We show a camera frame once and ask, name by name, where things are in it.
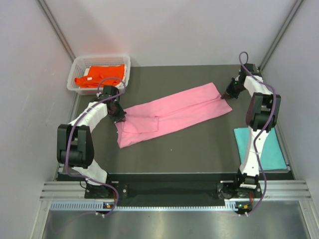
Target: metal corner post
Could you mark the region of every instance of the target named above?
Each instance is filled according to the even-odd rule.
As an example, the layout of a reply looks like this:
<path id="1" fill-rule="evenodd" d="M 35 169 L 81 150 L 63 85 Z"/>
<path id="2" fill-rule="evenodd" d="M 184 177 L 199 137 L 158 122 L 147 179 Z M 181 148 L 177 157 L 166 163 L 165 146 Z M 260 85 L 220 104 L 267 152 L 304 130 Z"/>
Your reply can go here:
<path id="1" fill-rule="evenodd" d="M 49 6 L 45 2 L 45 0 L 36 0 L 36 1 L 38 2 L 40 8 L 43 10 L 46 18 L 48 19 L 50 25 L 53 27 L 53 30 L 54 30 L 55 34 L 57 35 L 58 39 L 60 40 L 63 48 L 65 49 L 66 53 L 69 55 L 71 61 L 73 62 L 75 59 L 75 55 L 74 55 L 69 43 L 67 42 L 64 34 L 62 33 L 58 23 L 56 22 L 54 16 L 52 15 Z"/>
<path id="2" fill-rule="evenodd" d="M 274 41 L 272 42 L 269 50 L 267 51 L 266 56 L 264 57 L 264 59 L 262 60 L 262 62 L 260 64 L 259 68 L 261 70 L 263 70 L 266 67 L 270 57 L 273 55 L 273 53 L 274 53 L 276 47 L 278 46 L 280 40 L 283 38 L 284 34 L 286 33 L 286 30 L 290 26 L 290 24 L 291 24 L 292 20 L 294 19 L 297 11 L 300 9 L 300 7 L 301 7 L 301 5 L 302 5 L 302 3 L 304 1 L 305 0 L 296 0 L 295 1 L 295 3 L 293 5 L 293 7 L 291 8 L 286 20 L 284 21 L 284 24 L 281 26 L 278 34 L 276 35 L 276 37 L 275 37 Z"/>

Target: white wall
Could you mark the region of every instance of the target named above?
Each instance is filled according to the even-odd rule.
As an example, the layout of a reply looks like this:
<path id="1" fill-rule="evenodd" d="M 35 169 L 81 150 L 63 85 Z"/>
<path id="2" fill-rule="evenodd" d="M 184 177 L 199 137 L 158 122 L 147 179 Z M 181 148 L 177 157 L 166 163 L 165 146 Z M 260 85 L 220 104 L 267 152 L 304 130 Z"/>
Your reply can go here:
<path id="1" fill-rule="evenodd" d="M 319 211 L 318 9 L 317 0 L 303 3 L 264 76 L 282 96 L 279 121 L 293 169 L 307 181 Z"/>
<path id="2" fill-rule="evenodd" d="M 295 0 L 46 0 L 76 56 L 135 66 L 259 64 Z"/>
<path id="3" fill-rule="evenodd" d="M 0 8 L 0 238 L 28 238 L 43 182 L 56 170 L 71 61 L 34 0 Z"/>

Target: orange cloth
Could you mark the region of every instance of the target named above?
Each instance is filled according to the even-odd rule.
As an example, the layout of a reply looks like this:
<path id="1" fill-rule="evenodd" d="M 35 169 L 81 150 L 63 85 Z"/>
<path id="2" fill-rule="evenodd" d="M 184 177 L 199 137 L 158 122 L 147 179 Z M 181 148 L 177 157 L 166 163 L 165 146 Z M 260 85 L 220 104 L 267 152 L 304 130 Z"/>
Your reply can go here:
<path id="1" fill-rule="evenodd" d="M 91 66 L 89 73 L 87 76 L 83 76 L 81 78 L 75 78 L 75 83 L 81 88 L 97 88 L 99 83 L 108 77 L 117 77 L 120 79 L 124 79 L 124 65 L 120 66 Z M 104 81 L 101 84 L 103 86 L 116 86 L 121 83 L 119 80 L 116 79 L 109 79 Z"/>

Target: dark gray mat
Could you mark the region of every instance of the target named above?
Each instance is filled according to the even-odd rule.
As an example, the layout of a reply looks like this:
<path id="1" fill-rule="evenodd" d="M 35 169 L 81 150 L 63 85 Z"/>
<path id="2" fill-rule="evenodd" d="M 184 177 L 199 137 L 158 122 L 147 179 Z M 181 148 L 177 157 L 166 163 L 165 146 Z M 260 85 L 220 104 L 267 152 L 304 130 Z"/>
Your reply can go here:
<path id="1" fill-rule="evenodd" d="M 128 108 L 213 82 L 223 93 L 239 66 L 133 67 L 121 105 Z M 93 96 L 81 96 L 78 114 Z M 95 160 L 109 173 L 237 172 L 240 165 L 233 129 L 245 127 L 248 92 L 229 100 L 232 112 L 181 131 L 119 149 L 109 118 L 94 129 Z"/>

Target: pink garment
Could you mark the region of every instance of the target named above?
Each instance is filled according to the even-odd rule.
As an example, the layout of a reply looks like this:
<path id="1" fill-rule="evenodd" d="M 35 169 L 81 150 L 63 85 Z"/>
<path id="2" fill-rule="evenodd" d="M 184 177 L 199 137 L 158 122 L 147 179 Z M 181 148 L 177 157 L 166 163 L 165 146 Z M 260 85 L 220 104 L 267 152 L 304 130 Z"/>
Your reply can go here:
<path id="1" fill-rule="evenodd" d="M 216 118 L 232 109 L 213 83 L 125 109 L 126 121 L 116 123 L 120 148 Z"/>

